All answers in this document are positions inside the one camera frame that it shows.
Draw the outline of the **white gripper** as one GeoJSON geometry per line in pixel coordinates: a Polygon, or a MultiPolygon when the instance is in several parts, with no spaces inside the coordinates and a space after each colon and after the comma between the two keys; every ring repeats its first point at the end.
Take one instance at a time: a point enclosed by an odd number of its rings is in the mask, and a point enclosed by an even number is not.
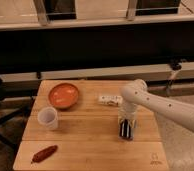
{"type": "Polygon", "coordinates": [[[126,139],[128,140],[133,139],[132,127],[129,123],[132,123],[136,119],[136,111],[137,111],[136,104],[123,102],[120,105],[119,113],[118,113],[118,122],[120,123],[120,129],[119,129],[120,137],[122,138],[126,137],[126,139]],[[126,128],[125,128],[124,120],[127,120],[129,122],[126,124],[126,128]]]}

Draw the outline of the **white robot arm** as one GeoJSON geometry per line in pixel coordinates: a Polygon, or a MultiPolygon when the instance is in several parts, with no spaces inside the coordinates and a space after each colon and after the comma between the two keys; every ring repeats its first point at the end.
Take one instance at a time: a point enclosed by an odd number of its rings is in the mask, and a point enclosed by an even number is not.
{"type": "Polygon", "coordinates": [[[147,84],[134,80],[120,89],[119,136],[133,139],[137,106],[141,105],[174,121],[194,133],[194,105],[151,94],[147,84]]]}

